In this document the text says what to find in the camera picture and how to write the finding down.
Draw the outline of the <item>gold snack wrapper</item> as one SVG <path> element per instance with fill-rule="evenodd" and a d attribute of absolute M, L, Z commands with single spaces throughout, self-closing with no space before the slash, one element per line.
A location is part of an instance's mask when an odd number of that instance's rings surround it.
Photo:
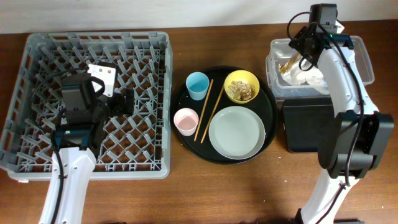
<path fill-rule="evenodd" d="M 284 64 L 279 64 L 278 71 L 281 75 L 291 71 L 294 65 L 297 65 L 299 61 L 302 59 L 300 54 L 293 55 L 288 61 Z"/>

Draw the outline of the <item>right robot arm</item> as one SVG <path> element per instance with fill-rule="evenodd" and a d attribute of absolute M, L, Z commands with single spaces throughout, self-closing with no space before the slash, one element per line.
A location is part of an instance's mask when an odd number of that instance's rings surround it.
<path fill-rule="evenodd" d="M 380 113 L 369 97 L 351 37 L 338 32 L 336 4 L 313 4 L 307 13 L 308 25 L 289 45 L 323 74 L 335 117 L 318 150 L 319 179 L 294 222 L 333 223 L 348 192 L 379 165 L 394 120 Z"/>

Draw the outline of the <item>yellow bowl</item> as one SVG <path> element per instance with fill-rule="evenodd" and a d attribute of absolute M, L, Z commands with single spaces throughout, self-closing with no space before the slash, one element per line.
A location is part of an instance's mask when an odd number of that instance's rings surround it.
<path fill-rule="evenodd" d="M 255 89 L 254 97 L 251 98 L 250 100 L 247 100 L 247 101 L 238 101 L 238 100 L 235 100 L 235 99 L 233 99 L 232 97 L 230 97 L 230 96 L 227 94 L 227 88 L 228 88 L 229 84 L 230 84 L 232 81 L 242 81 L 242 82 L 248 82 L 249 84 L 251 84 L 251 85 L 254 87 L 254 89 Z M 226 77 L 226 79 L 225 79 L 225 81 L 224 81 L 224 90 L 225 90 L 225 92 L 226 92 L 228 98 L 229 98 L 231 101 L 233 101 L 233 102 L 235 102 L 235 103 L 238 103 L 238 104 L 245 104 L 245 103 L 248 103 L 248 102 L 250 102 L 251 100 L 253 100 L 253 99 L 258 95 L 259 90 L 260 90 L 259 80 L 257 79 L 257 77 L 256 77 L 253 73 L 251 73 L 251 72 L 249 72 L 249 71 L 246 71 L 246 70 L 236 70 L 236 71 L 231 72 L 231 73 Z"/>

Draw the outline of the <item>white napkin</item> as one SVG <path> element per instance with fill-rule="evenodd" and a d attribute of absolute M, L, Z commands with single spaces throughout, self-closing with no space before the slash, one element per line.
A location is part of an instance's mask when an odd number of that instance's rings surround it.
<path fill-rule="evenodd" d="M 321 95 L 329 95 L 328 86 L 323 74 L 316 67 L 309 71 L 299 68 L 299 63 L 294 65 L 291 71 L 281 75 L 282 79 L 290 86 L 309 86 L 318 91 Z"/>

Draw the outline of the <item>light blue cup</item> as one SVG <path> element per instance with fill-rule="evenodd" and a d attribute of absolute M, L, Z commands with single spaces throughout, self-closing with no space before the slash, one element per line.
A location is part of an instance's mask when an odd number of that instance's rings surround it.
<path fill-rule="evenodd" d="M 185 84 L 191 99 L 200 101 L 206 96 L 210 81 L 204 73 L 193 72 L 189 74 Z"/>

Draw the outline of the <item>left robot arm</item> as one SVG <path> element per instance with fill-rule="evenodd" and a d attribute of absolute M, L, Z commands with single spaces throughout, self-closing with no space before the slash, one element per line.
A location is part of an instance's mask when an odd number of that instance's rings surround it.
<path fill-rule="evenodd" d="M 65 78 L 61 91 L 65 107 L 58 112 L 52 171 L 41 223 L 80 223 L 86 191 L 111 116 L 132 113 L 133 95 L 114 92 L 115 74 L 82 74 Z"/>

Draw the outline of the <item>food scraps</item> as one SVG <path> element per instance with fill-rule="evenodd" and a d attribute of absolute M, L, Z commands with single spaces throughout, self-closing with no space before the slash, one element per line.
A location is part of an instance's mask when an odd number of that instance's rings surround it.
<path fill-rule="evenodd" d="M 232 81 L 227 88 L 227 94 L 235 100 L 247 101 L 254 97 L 255 89 L 248 82 Z"/>

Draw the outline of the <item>pink cup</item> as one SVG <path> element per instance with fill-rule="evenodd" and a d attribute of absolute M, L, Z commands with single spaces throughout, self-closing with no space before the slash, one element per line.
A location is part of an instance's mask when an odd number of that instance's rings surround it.
<path fill-rule="evenodd" d="M 191 136 L 197 130 L 199 117 L 190 108 L 182 108 L 174 115 L 174 125 L 183 136 Z"/>

